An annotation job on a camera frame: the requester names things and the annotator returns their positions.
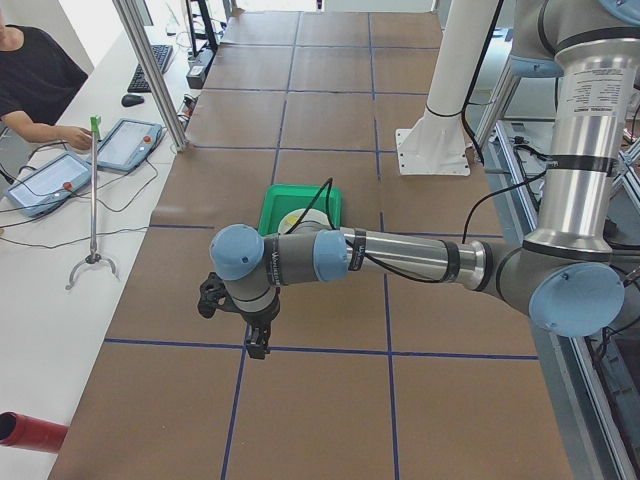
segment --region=keyboard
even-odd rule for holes
[[[162,73],[166,72],[169,67],[169,59],[171,58],[173,47],[171,45],[151,45],[151,50],[153,51],[153,56],[156,57],[156,63],[160,71]],[[150,91],[151,88],[149,87],[149,83],[147,83],[147,79],[144,77],[142,67],[138,64],[133,78],[131,78],[131,83],[129,83],[129,88],[127,88],[127,92],[146,93]]]

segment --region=tablet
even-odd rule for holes
[[[130,172],[153,151],[162,125],[123,118],[98,146],[98,167]]]
[[[5,196],[28,217],[54,210],[91,180],[91,166],[65,152],[5,190]]]

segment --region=person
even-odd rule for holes
[[[87,74],[49,34],[6,25],[0,10],[0,120],[28,142],[91,147],[91,132],[56,125]]]

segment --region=black mouse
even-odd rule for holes
[[[144,97],[136,93],[127,93],[122,97],[122,101],[120,103],[122,103],[123,107],[133,107],[134,105],[144,103]]]

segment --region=black t-shirt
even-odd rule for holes
[[[0,51],[0,117],[23,110],[35,123],[54,125],[87,79],[46,32],[19,27],[24,45]]]

